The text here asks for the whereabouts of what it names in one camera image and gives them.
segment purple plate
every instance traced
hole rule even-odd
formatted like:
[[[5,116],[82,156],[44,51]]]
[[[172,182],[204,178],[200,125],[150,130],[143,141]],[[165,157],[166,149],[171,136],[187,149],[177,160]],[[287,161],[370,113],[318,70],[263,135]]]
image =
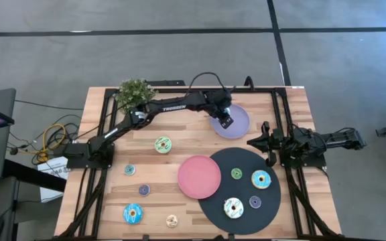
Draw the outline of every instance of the purple plate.
[[[249,130],[249,115],[242,107],[232,104],[230,107],[233,123],[224,129],[221,127],[218,119],[210,118],[214,131],[220,136],[228,139],[237,139],[247,134]]]

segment green leaves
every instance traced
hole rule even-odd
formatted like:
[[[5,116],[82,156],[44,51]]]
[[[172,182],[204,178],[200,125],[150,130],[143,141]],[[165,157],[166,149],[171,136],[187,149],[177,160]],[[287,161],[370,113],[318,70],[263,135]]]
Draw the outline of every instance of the green leaves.
[[[119,90],[116,100],[124,113],[139,104],[148,102],[157,92],[150,85],[147,85],[143,78],[124,80],[120,84]]]

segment blue donut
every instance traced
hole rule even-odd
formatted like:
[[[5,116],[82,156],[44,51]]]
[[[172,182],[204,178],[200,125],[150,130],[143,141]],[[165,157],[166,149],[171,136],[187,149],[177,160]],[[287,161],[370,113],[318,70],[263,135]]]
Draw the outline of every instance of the blue donut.
[[[123,212],[123,217],[128,224],[137,224],[142,219],[142,208],[139,204],[129,204]]]
[[[266,171],[257,170],[251,176],[253,185],[258,189],[265,189],[271,185],[271,176]]]

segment gray carpet floor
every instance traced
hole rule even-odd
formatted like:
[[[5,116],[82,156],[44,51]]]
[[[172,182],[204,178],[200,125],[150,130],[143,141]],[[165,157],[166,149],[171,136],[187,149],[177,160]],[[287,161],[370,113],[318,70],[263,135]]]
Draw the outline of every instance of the gray carpet floor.
[[[279,27],[386,27],[386,1],[274,0]],[[0,32],[271,27],[264,0],[0,0]],[[345,235],[386,239],[386,32],[282,33],[292,84],[305,86],[321,133],[355,127],[368,146],[326,154]],[[272,33],[0,37],[0,89],[17,99],[81,108],[88,87],[126,78],[282,85]],[[197,85],[215,85],[212,78]],[[17,103],[11,131],[32,140],[68,110]],[[66,122],[79,123],[76,117]],[[31,166],[30,157],[10,159]],[[22,184],[19,200],[39,199]],[[18,240],[50,238],[60,200],[19,207]]]

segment wooden tabletop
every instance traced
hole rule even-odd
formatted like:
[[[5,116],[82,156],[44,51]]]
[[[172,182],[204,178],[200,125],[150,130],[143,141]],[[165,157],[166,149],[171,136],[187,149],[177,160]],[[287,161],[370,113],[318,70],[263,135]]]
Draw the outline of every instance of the wooden tabletop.
[[[89,88],[80,125],[80,134],[98,125],[104,92],[105,87]],[[157,94],[155,98],[173,98],[176,96],[183,96],[183,94]],[[177,184],[177,171],[180,164],[192,155],[211,156],[213,153],[229,147],[241,147],[267,158],[266,154],[262,154],[247,145],[247,140],[261,135],[260,126],[263,121],[269,121],[271,129],[276,128],[271,95],[267,93],[236,93],[232,94],[232,97],[233,103],[242,106],[251,118],[249,132],[240,139],[228,140],[218,136],[213,131],[209,123],[209,116],[205,112],[180,110],[159,114],[149,126],[139,131],[131,131],[115,142],[116,154],[113,166],[108,172],[98,238],[136,239],[142,238],[143,234],[149,234],[150,238],[168,239],[214,238],[218,234],[227,237],[226,232],[219,230],[206,218],[196,199],[191,199],[180,191]],[[314,129],[305,89],[287,87],[287,98],[293,122],[300,127]],[[281,99],[279,99],[279,108],[280,112],[283,113]],[[117,122],[121,120],[123,120],[123,115],[118,114]],[[80,142],[85,142],[94,135],[96,132],[91,132],[83,136]],[[159,154],[154,150],[154,141],[161,136],[167,136],[172,140],[172,150],[166,155]],[[128,164],[134,164],[136,167],[136,172],[132,176],[124,174],[124,168]],[[281,205],[278,213],[268,227],[258,233],[241,236],[243,238],[296,237],[285,171],[279,164],[273,168],[281,186]],[[82,173],[83,169],[75,169],[69,174],[55,235],[65,231],[73,220]],[[313,167],[304,168],[304,173],[312,206],[330,229],[340,233],[326,176]],[[87,180],[88,173],[84,179],[80,207],[84,200]],[[151,188],[151,193],[147,197],[141,197],[138,193],[139,186],[144,183]],[[123,220],[123,210],[130,203],[138,203],[143,207],[144,216],[137,225],[129,225]],[[304,211],[300,204],[299,207],[303,229],[307,233]],[[91,233],[93,214],[94,206],[89,212],[86,234]],[[166,226],[166,217],[171,214],[178,217],[179,224],[176,228]]]

